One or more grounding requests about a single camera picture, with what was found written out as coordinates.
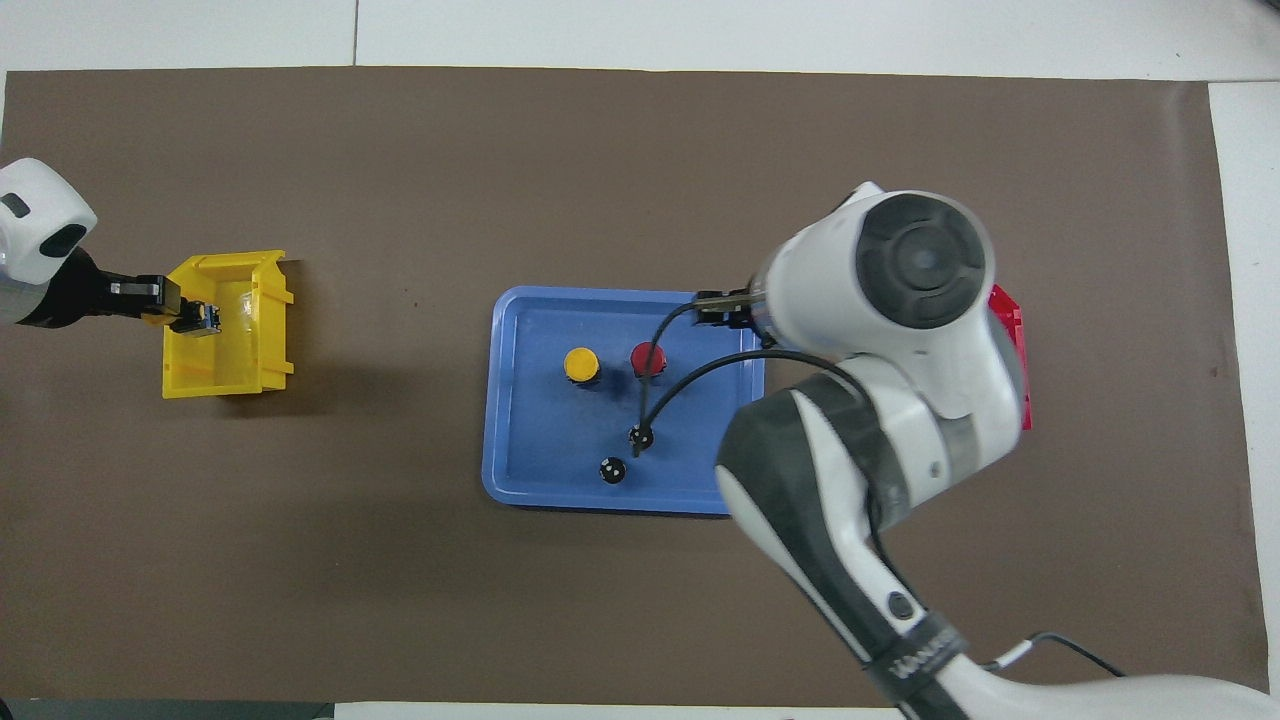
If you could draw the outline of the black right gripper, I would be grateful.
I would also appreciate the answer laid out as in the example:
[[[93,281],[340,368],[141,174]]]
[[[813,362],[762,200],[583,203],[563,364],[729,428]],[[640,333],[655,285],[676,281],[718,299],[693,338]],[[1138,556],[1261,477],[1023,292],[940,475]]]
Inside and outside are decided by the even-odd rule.
[[[719,307],[698,307],[696,325],[728,327],[735,331],[758,332],[755,307],[764,301],[762,290],[703,290],[692,299],[694,305],[728,305]]]

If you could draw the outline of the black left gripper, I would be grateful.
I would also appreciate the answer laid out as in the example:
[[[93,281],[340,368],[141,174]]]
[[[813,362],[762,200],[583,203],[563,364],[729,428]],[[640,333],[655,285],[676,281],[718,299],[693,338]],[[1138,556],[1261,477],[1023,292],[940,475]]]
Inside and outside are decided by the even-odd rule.
[[[168,329],[179,336],[205,337],[206,314],[206,304],[183,299],[170,278],[105,272],[87,251],[77,249],[52,275],[40,302],[22,313],[18,323],[60,329],[84,316],[128,316],[170,324]]]

